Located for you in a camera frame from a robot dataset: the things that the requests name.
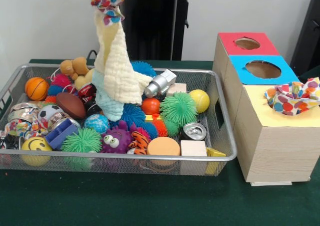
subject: yellow smiley face ball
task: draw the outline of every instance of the yellow smiley face ball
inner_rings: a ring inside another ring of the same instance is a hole
[[[32,137],[24,142],[21,150],[52,151],[52,148],[44,138]],[[21,157],[26,164],[34,167],[42,166],[50,160],[50,156],[21,155]]]

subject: white wall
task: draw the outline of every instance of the white wall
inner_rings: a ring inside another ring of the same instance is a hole
[[[184,60],[212,60],[221,31],[266,32],[291,59],[310,0],[189,0]],[[0,0],[0,88],[31,58],[99,49],[90,0]]]
[[[310,0],[189,0],[184,60],[213,60],[218,32],[266,32],[291,61]]]

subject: blue globe ball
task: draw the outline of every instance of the blue globe ball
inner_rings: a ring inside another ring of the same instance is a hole
[[[101,114],[88,117],[84,122],[84,127],[92,128],[98,133],[105,133],[110,128],[107,117]]]

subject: black stand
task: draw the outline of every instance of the black stand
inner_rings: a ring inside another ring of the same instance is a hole
[[[187,0],[127,0],[121,6],[131,60],[181,60]]]
[[[290,66],[300,76],[318,65],[320,65],[320,0],[311,0]]]

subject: orange basketball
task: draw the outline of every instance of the orange basketball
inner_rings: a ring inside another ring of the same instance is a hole
[[[41,77],[29,79],[24,86],[25,93],[30,99],[35,101],[41,101],[46,98],[48,89],[49,83]]]

